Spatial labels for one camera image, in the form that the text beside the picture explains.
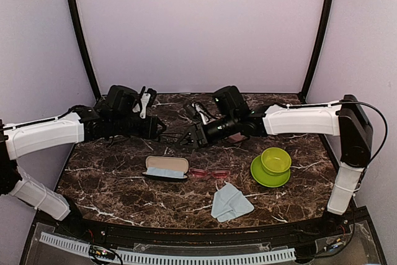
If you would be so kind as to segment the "pink translucent sunglasses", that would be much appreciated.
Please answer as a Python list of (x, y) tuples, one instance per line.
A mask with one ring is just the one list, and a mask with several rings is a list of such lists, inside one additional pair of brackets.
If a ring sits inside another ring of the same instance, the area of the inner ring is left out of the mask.
[(193, 177), (197, 178), (205, 178), (205, 177), (212, 177), (214, 179), (226, 179), (230, 175), (229, 170), (205, 170), (205, 169), (197, 169), (197, 168), (190, 168), (190, 174)]

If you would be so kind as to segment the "black aviator sunglasses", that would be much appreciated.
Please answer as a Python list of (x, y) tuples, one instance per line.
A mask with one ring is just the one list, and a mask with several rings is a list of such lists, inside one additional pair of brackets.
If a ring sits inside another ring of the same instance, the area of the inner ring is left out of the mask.
[(162, 133), (154, 138), (142, 138), (136, 135), (113, 135), (104, 138), (104, 140), (106, 142), (106, 148), (121, 146), (126, 143), (128, 146), (132, 146), (136, 149), (145, 147), (154, 151), (157, 147), (175, 146), (175, 142), (180, 136), (181, 135), (177, 133)]

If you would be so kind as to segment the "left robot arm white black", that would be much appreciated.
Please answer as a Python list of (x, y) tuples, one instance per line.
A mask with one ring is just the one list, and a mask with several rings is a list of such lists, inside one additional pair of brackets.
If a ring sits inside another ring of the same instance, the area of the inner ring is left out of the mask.
[(152, 88), (141, 91), (113, 85), (94, 106), (75, 105), (64, 114), (23, 122), (1, 124), (1, 195), (13, 196), (55, 220), (73, 237), (87, 233), (87, 223), (73, 212), (78, 208), (61, 194), (28, 174), (18, 160), (52, 148), (115, 137), (156, 139), (166, 130), (150, 108), (157, 97)]

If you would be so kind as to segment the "black glasses case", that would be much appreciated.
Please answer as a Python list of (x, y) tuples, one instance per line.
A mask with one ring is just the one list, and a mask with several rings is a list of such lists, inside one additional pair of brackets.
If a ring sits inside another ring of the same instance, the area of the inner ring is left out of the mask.
[[(185, 158), (170, 157), (170, 156), (149, 156), (145, 161), (146, 169), (142, 172), (142, 175), (150, 177), (153, 179), (159, 179), (162, 181), (185, 181), (187, 177), (187, 172), (189, 171), (189, 162)], [(146, 170), (149, 167), (171, 169), (176, 171), (183, 171), (183, 179), (173, 179), (165, 177), (150, 176), (146, 174)]]

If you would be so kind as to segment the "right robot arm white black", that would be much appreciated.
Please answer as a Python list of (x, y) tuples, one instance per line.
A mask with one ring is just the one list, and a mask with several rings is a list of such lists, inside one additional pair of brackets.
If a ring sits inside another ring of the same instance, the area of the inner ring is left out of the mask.
[(221, 118), (189, 126), (176, 142), (179, 148), (204, 148), (236, 133), (246, 137), (290, 133), (339, 137), (341, 158), (326, 207), (329, 213), (316, 224), (320, 235), (332, 235), (341, 225), (339, 215), (347, 210), (367, 168), (379, 154), (372, 150), (373, 127), (364, 112), (364, 107), (373, 106), (347, 94), (340, 101), (251, 109), (236, 86), (223, 87), (212, 98)]

